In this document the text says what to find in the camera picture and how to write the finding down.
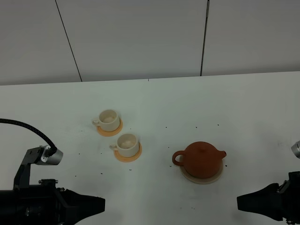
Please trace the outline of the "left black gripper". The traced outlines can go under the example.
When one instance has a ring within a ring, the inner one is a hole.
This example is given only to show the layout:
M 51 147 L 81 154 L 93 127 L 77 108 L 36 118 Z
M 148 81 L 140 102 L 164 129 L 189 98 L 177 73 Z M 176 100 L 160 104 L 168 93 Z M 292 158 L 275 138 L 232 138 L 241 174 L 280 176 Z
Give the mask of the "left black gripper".
M 57 180 L 0 192 L 2 225 L 75 225 L 105 211 L 105 199 L 56 188 Z

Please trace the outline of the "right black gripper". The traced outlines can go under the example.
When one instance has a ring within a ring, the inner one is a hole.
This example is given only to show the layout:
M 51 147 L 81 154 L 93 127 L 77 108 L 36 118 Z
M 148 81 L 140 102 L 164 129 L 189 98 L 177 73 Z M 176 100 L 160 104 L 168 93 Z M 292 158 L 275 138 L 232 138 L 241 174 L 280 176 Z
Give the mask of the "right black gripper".
M 300 172 L 288 173 L 282 185 L 267 187 L 237 197 L 238 210 L 261 214 L 276 221 L 286 219 L 288 225 L 300 224 Z

